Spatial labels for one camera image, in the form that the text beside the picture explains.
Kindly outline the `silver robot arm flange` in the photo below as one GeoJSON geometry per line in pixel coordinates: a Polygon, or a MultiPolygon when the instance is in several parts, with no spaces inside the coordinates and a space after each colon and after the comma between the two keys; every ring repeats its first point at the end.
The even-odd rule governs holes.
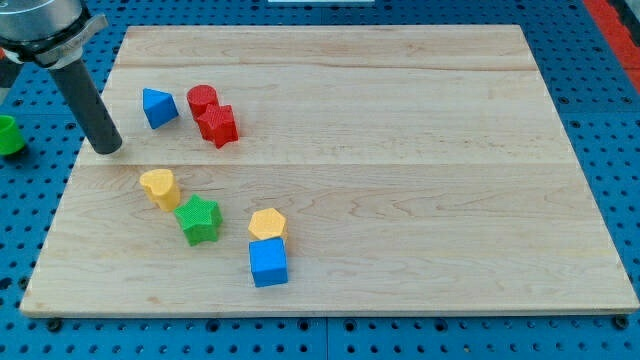
{"type": "Polygon", "coordinates": [[[83,54],[83,46],[108,26],[84,0],[1,0],[1,49],[14,63],[61,69],[83,54]]]}

